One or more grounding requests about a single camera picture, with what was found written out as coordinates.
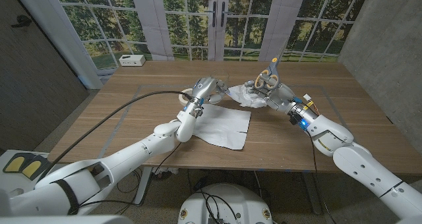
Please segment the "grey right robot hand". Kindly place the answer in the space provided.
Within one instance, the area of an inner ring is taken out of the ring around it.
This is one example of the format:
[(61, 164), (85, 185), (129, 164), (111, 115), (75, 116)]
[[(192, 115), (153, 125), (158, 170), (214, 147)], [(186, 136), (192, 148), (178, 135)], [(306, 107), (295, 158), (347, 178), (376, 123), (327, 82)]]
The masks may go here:
[(318, 117), (269, 69), (263, 70), (255, 80), (247, 81), (245, 86), (249, 94), (256, 94), (270, 108), (288, 115), (290, 123), (299, 125), (303, 130), (307, 130), (307, 127)]

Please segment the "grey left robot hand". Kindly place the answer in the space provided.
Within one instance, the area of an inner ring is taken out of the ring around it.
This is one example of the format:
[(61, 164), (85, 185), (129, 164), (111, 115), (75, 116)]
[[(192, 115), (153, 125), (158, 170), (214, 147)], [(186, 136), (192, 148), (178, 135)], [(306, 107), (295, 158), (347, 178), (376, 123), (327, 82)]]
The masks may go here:
[(218, 103), (228, 93), (229, 88), (224, 81), (211, 76), (201, 78), (195, 84), (191, 98), (183, 110), (197, 118), (202, 115), (202, 104), (204, 102)]

